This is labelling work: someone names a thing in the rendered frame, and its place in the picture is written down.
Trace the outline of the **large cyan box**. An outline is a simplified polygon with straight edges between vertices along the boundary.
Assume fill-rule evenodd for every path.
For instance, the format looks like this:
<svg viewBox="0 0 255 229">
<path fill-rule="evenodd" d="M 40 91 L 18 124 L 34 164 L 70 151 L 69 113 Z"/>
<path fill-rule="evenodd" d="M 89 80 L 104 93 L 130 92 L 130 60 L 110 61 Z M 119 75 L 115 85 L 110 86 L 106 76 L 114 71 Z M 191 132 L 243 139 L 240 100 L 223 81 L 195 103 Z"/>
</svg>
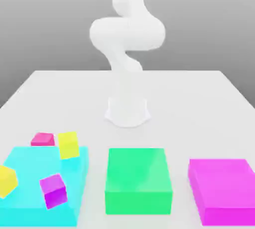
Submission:
<svg viewBox="0 0 255 229">
<path fill-rule="evenodd" d="M 79 157 L 60 159 L 56 146 L 14 147 L 4 166 L 16 172 L 18 186 L 0 198 L 0 227 L 75 227 L 89 167 L 88 148 Z M 39 181 L 60 174 L 68 201 L 52 209 L 45 204 Z"/>
</svg>

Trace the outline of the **small pink cube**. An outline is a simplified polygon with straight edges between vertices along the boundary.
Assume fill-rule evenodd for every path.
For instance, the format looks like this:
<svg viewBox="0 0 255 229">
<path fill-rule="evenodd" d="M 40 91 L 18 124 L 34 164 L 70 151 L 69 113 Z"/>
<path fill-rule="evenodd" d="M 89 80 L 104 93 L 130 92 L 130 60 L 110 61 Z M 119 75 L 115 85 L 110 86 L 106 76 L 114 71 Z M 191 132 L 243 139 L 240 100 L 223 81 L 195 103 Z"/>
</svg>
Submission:
<svg viewBox="0 0 255 229">
<path fill-rule="evenodd" d="M 36 133 L 30 144 L 31 146 L 54 146 L 54 135 L 52 133 Z"/>
</svg>

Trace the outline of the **large magenta box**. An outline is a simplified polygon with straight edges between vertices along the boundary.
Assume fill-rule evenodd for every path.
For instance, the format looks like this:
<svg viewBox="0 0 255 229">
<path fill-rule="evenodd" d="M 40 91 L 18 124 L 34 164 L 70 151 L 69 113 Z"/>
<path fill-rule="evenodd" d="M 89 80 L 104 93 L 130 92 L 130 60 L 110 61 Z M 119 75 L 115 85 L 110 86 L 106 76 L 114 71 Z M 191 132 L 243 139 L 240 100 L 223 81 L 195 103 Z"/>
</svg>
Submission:
<svg viewBox="0 0 255 229">
<path fill-rule="evenodd" d="M 188 178 L 204 226 L 255 226 L 255 172 L 245 159 L 191 159 Z"/>
</svg>

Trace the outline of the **large green box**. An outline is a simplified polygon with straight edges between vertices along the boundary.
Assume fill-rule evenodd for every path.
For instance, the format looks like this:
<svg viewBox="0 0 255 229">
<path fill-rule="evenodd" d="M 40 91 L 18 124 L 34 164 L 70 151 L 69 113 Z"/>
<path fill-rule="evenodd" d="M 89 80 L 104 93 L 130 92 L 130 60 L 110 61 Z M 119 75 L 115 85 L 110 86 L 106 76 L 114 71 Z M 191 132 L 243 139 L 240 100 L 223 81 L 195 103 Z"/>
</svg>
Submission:
<svg viewBox="0 0 255 229">
<path fill-rule="evenodd" d="M 169 215 L 173 189 L 163 148 L 110 148 L 108 215 Z"/>
</svg>

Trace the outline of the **small purple cube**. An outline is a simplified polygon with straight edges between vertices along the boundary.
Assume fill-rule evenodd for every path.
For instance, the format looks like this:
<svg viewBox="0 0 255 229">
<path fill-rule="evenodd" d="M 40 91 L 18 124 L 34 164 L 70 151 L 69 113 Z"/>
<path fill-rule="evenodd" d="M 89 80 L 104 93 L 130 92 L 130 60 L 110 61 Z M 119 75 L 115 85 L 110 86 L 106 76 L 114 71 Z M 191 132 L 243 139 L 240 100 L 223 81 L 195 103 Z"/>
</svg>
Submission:
<svg viewBox="0 0 255 229">
<path fill-rule="evenodd" d="M 39 180 L 47 209 L 54 208 L 68 201 L 66 185 L 60 174 Z"/>
</svg>

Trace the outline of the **small yellow cube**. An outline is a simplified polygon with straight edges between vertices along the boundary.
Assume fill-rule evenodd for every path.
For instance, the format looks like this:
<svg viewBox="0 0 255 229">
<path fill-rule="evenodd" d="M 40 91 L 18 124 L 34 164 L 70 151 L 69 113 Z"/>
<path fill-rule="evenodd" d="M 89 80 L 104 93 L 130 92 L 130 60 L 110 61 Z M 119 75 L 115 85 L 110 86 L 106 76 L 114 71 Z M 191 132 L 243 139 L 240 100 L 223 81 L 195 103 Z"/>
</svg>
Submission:
<svg viewBox="0 0 255 229">
<path fill-rule="evenodd" d="M 4 199 L 18 186 L 16 171 L 0 165 L 0 198 Z"/>
<path fill-rule="evenodd" d="M 79 157 L 79 145 L 76 132 L 58 134 L 58 146 L 62 160 Z"/>
</svg>

